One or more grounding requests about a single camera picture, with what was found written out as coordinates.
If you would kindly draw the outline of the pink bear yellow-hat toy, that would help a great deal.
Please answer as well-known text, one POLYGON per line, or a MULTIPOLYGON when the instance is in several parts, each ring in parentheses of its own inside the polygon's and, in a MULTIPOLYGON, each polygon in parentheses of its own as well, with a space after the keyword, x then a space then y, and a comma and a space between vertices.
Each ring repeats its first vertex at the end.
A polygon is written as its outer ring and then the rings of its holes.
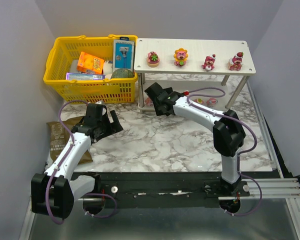
POLYGON ((194 102, 196 102, 196 103, 198 103, 198 104, 200 104, 200 105, 204 105, 204 101, 203 101, 201 98, 196 98, 196 99, 194 100, 194 102))

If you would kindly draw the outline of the pink bear cake toy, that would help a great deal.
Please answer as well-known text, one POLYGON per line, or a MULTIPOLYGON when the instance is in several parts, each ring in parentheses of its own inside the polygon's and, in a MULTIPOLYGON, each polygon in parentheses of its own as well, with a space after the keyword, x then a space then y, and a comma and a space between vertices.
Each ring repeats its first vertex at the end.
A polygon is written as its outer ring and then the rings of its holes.
POLYGON ((150 51, 147 54, 146 62, 149 67, 155 68, 160 64, 160 58, 155 51, 150 51))

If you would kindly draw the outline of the pink bear sunflower toy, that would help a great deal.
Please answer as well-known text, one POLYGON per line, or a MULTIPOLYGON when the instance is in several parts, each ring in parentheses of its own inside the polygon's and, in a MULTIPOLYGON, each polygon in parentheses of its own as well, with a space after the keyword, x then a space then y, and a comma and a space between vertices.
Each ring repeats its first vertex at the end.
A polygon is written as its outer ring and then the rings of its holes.
POLYGON ((183 67, 188 60, 188 51, 184 48, 179 48, 174 52, 174 65, 183 67))

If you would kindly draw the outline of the pink bear white-hat toy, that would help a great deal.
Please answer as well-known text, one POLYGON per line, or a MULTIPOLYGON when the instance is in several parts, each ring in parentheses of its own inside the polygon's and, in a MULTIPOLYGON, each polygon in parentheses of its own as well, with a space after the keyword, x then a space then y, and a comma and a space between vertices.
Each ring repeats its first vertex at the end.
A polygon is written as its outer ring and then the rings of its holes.
POLYGON ((204 63, 201 66, 201 68, 207 72, 212 71, 215 66, 214 63, 216 61, 216 55, 215 54, 211 54, 205 57, 204 63))

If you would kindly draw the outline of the pink bear strawberry toy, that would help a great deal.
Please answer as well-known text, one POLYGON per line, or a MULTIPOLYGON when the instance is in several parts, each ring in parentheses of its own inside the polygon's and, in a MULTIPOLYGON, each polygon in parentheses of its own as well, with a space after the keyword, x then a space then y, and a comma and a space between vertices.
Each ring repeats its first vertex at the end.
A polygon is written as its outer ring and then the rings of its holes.
POLYGON ((238 52, 235 56, 229 59, 228 61, 228 69, 230 71, 240 71, 243 66, 243 56, 244 53, 238 52))

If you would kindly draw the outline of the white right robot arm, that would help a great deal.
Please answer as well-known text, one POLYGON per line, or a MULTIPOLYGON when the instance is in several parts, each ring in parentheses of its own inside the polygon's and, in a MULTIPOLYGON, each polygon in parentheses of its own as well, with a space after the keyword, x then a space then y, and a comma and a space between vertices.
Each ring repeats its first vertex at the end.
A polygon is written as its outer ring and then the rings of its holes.
POLYGON ((177 92, 171 87, 162 88, 157 82, 144 92, 151 99, 157 116, 184 117, 212 132, 213 146, 221 155, 220 184, 234 192, 241 181, 238 156, 246 137, 238 115, 233 110, 223 112, 201 105, 191 100, 191 91, 177 92))

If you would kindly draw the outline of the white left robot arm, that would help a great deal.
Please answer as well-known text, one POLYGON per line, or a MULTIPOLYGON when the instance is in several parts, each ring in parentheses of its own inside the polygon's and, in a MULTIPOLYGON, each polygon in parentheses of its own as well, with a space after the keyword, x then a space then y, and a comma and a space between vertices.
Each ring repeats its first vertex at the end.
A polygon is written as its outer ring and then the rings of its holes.
POLYGON ((69 139, 61 154, 44 173, 36 173, 31 179, 32 212, 47 215, 61 225, 78 199, 85 195, 102 196, 97 176, 72 176, 92 144, 122 130, 117 113, 108 111, 102 101, 86 103, 85 116, 72 129, 66 128, 69 139))

